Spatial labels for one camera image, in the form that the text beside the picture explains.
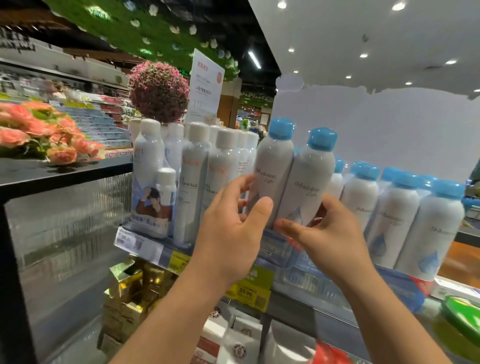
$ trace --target fluorescent light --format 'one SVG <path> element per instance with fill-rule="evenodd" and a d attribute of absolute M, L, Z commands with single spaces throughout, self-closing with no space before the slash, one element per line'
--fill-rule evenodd
<path fill-rule="evenodd" d="M 405 5 L 406 4 L 404 2 L 399 2 L 399 3 L 397 3 L 393 6 L 392 10 L 395 11 L 395 12 L 398 12 L 400 10 L 405 9 Z"/>
<path fill-rule="evenodd" d="M 250 58 L 252 59 L 253 63 L 255 63 L 255 66 L 257 66 L 258 69 L 261 69 L 262 66 L 258 62 L 257 57 L 255 57 L 255 54 L 251 50 L 249 50 L 248 54 L 249 54 Z"/>

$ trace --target white bottle cap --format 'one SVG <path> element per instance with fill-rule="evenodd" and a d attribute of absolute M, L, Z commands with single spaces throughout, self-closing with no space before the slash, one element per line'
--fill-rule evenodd
<path fill-rule="evenodd" d="M 247 133 L 239 129 L 235 129 L 235 132 L 238 137 L 238 148 L 245 148 L 247 146 Z"/>
<path fill-rule="evenodd" d="M 210 143 L 212 143 L 213 146 L 216 144 L 216 134 L 221 128 L 222 127 L 218 125 L 210 125 Z"/>
<path fill-rule="evenodd" d="M 215 145 L 218 149 L 236 149 L 237 133 L 228 128 L 219 129 Z"/>
<path fill-rule="evenodd" d="M 190 131 L 190 124 L 185 124 L 183 129 L 183 138 L 185 138 L 185 140 L 188 140 L 189 131 Z"/>
<path fill-rule="evenodd" d="M 189 125 L 190 128 L 188 131 L 188 140 L 190 140 L 192 143 L 208 142 L 210 128 L 207 124 L 194 121 Z"/>
<path fill-rule="evenodd" d="M 154 119 L 142 119 L 140 133 L 160 136 L 160 123 Z"/>
<path fill-rule="evenodd" d="M 258 134 L 254 132 L 246 132 L 247 135 L 247 148 L 256 148 L 258 144 Z"/>
<path fill-rule="evenodd" d="M 156 173 L 156 183 L 163 186 L 171 186 L 175 184 L 176 172 L 173 168 L 163 167 Z"/>
<path fill-rule="evenodd" d="M 179 136 L 183 138 L 183 125 L 178 122 L 168 123 L 168 136 Z"/>

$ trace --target hand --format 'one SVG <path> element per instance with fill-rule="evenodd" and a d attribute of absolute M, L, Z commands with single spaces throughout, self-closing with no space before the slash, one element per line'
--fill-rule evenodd
<path fill-rule="evenodd" d="M 275 229 L 297 241 L 319 270 L 341 288 L 375 271 L 360 224 L 343 204 L 324 194 L 326 216 L 314 228 L 278 219 Z"/>
<path fill-rule="evenodd" d="M 188 265 L 205 275 L 221 294 L 250 271 L 272 213 L 272 199 L 262 197 L 248 217 L 238 214 L 238 209 L 246 205 L 245 200 L 239 200 L 240 194 L 249 189 L 252 181 L 252 174 L 238 177 L 215 196 L 204 213 Z"/>
<path fill-rule="evenodd" d="M 151 192 L 151 191 L 152 191 L 151 188 L 147 188 L 147 189 L 145 190 L 144 195 L 143 195 L 142 198 L 140 199 L 140 201 L 145 202 L 145 201 L 147 200 L 147 198 L 148 198 L 148 195 L 150 195 L 150 192 Z"/>

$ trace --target green container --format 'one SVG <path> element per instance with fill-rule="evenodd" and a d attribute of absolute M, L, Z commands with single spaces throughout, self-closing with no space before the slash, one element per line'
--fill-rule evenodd
<path fill-rule="evenodd" d="M 480 306 L 465 298 L 447 297 L 432 329 L 449 351 L 480 364 Z"/>

